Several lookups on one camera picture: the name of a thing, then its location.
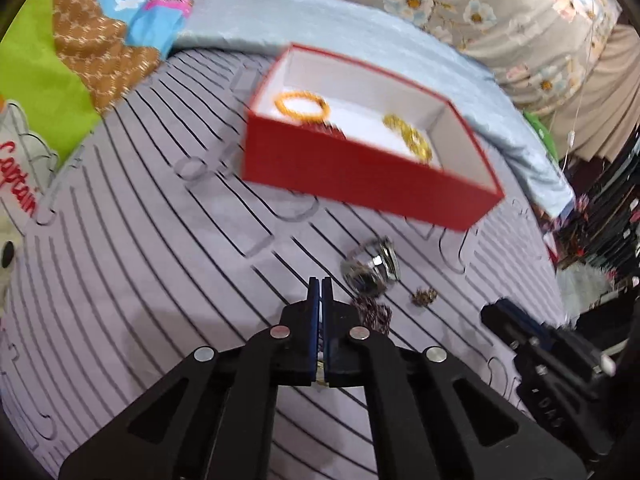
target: shiny metallic object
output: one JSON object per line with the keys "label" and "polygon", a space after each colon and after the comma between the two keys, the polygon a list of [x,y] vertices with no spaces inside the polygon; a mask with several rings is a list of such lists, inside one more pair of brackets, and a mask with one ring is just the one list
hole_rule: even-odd
{"label": "shiny metallic object", "polygon": [[289,330],[288,326],[276,325],[272,327],[269,333],[271,334],[271,337],[273,337],[274,339],[284,339],[286,337],[289,337],[291,330]]}
{"label": "shiny metallic object", "polygon": [[349,335],[358,341],[364,341],[371,335],[371,332],[369,332],[369,329],[365,326],[354,326],[349,330]]}
{"label": "shiny metallic object", "polygon": [[196,359],[196,361],[200,361],[201,363],[211,361],[215,357],[215,355],[216,351],[208,346],[201,346],[193,353],[194,359]]}
{"label": "shiny metallic object", "polygon": [[372,238],[350,251],[340,264],[340,272],[356,294],[375,298],[400,280],[393,242]]}
{"label": "shiny metallic object", "polygon": [[432,363],[441,363],[447,358],[447,351],[439,346],[432,346],[424,351],[424,355]]}

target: folded blanket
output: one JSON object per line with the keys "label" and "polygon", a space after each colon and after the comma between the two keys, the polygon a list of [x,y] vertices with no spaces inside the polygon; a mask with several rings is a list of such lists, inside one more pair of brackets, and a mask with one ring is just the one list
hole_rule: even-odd
{"label": "folded blanket", "polygon": [[434,89],[500,150],[529,200],[549,217],[574,200],[538,134],[493,74],[380,10],[342,0],[198,0],[174,47],[277,54],[292,42],[357,57]]}
{"label": "folded blanket", "polygon": [[[25,196],[37,203],[100,115],[156,69],[191,4],[27,0],[0,43],[0,156],[15,161]],[[36,207],[2,168],[0,213],[21,229]]]}

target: red box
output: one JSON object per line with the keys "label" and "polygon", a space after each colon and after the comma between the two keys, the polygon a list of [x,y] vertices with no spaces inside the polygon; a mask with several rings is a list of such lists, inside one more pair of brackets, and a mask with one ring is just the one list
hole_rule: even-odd
{"label": "red box", "polygon": [[[291,90],[322,96],[331,108],[328,121],[347,138],[281,115],[274,99]],[[317,111],[311,102],[287,106]],[[428,138],[430,164],[419,162],[400,135],[384,126],[389,113]],[[474,133],[450,101],[377,66],[296,44],[276,60],[251,99],[242,177],[460,231],[504,197]]]}

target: lime green fabric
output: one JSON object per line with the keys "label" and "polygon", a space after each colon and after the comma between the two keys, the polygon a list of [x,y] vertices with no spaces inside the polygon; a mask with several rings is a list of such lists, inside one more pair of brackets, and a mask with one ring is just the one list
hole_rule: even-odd
{"label": "lime green fabric", "polygon": [[540,122],[540,119],[536,114],[530,114],[529,112],[523,112],[522,114],[540,136],[542,143],[546,147],[547,153],[551,155],[554,160],[558,160],[558,150],[556,149],[556,144],[554,142],[554,138],[551,136],[551,132]]}
{"label": "lime green fabric", "polygon": [[0,43],[0,95],[18,101],[63,162],[100,120],[81,79],[56,55],[53,0],[27,0]]}

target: floral fabric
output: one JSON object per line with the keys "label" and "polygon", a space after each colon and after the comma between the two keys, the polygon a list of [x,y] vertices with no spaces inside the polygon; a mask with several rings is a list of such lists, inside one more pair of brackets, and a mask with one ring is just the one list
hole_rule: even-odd
{"label": "floral fabric", "polygon": [[514,104],[546,115],[600,58],[616,0],[351,0],[379,7],[494,71]]}

